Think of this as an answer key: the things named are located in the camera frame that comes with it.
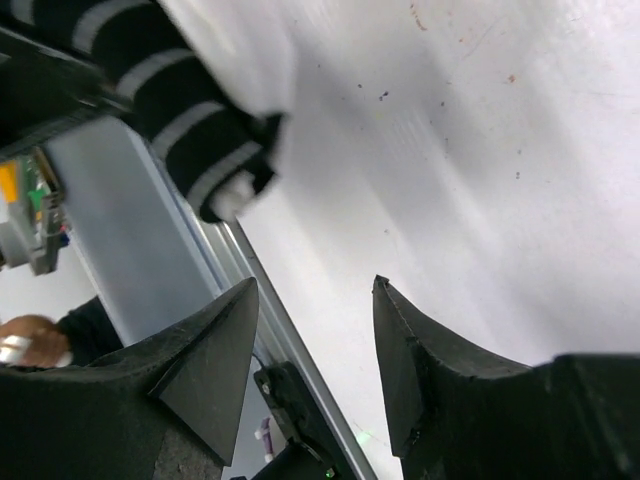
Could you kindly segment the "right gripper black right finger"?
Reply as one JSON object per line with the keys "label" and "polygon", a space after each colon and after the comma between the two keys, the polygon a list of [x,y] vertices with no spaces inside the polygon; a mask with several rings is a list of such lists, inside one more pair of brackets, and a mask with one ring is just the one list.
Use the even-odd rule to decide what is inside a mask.
{"label": "right gripper black right finger", "polygon": [[391,450],[407,479],[635,479],[639,358],[529,367],[422,313],[385,277],[373,322]]}

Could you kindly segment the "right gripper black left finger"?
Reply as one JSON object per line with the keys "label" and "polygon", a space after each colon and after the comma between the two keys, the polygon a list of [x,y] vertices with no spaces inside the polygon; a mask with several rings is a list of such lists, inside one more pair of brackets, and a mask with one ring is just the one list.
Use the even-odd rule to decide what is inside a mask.
{"label": "right gripper black left finger", "polygon": [[1,372],[5,479],[217,479],[232,463],[258,320],[246,279],[85,367]]}

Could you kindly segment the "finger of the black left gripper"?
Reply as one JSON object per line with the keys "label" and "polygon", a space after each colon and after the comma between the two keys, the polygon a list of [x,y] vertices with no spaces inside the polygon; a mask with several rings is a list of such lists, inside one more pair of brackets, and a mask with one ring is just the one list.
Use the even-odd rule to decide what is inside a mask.
{"label": "finger of the black left gripper", "polygon": [[102,116],[131,111],[93,63],[28,32],[1,29],[3,160]]}

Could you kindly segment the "black white striped sock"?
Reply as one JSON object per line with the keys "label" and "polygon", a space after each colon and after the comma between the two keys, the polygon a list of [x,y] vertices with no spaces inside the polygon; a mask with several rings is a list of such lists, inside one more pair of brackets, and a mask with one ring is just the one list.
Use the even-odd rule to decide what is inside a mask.
{"label": "black white striped sock", "polygon": [[232,221],[275,178],[284,109],[241,108],[157,2],[4,1],[1,17],[101,68],[204,222]]}

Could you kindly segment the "person's hand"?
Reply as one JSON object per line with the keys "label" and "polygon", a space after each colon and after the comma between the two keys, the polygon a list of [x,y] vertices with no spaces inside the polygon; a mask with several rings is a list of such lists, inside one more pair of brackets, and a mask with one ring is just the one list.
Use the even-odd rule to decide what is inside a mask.
{"label": "person's hand", "polygon": [[47,317],[24,315],[1,324],[2,365],[59,368],[72,359],[68,338]]}

